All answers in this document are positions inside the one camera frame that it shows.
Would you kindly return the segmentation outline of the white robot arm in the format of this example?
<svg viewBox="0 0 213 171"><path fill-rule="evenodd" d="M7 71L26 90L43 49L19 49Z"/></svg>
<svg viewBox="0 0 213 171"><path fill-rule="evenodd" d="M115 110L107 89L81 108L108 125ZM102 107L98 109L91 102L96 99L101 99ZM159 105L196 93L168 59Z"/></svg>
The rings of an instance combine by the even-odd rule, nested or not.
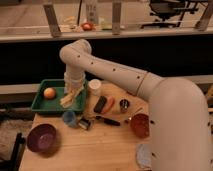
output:
<svg viewBox="0 0 213 171"><path fill-rule="evenodd" d="M152 171L213 171L208 104L195 83L97 58L84 39L64 46L60 58L70 85L89 72L148 102Z"/></svg>

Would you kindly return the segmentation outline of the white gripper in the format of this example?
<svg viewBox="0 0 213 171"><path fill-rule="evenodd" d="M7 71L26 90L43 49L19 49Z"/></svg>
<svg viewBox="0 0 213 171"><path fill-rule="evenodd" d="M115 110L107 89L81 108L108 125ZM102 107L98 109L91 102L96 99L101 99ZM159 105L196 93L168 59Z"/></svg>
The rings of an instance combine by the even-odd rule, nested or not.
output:
<svg viewBox="0 0 213 171"><path fill-rule="evenodd" d="M73 99L84 89L82 85L85 81L85 72L77 70L66 71L64 73L64 81L65 87L72 89L67 95L60 99L60 104L62 106L70 106L73 103Z"/></svg>

